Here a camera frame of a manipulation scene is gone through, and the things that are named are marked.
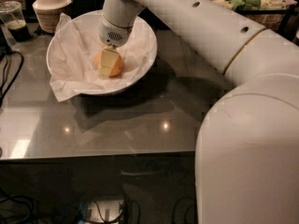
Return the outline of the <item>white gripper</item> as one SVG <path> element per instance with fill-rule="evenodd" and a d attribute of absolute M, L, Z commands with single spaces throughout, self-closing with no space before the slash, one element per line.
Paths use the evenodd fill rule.
<path fill-rule="evenodd" d="M 118 27 L 107 21 L 104 16 L 99 19 L 98 34 L 100 40 L 108 46 L 123 46 L 128 41 L 131 32 L 132 27 Z M 103 77 L 117 76 L 120 73 L 120 54 L 114 49 L 102 49 L 98 71 Z"/>

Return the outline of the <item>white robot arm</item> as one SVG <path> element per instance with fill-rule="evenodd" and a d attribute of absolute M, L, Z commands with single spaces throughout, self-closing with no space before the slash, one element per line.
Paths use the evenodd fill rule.
<path fill-rule="evenodd" d="M 195 151 L 199 224 L 299 224 L 299 48 L 209 0 L 105 0 L 100 37 L 142 8 L 234 84 Z"/>

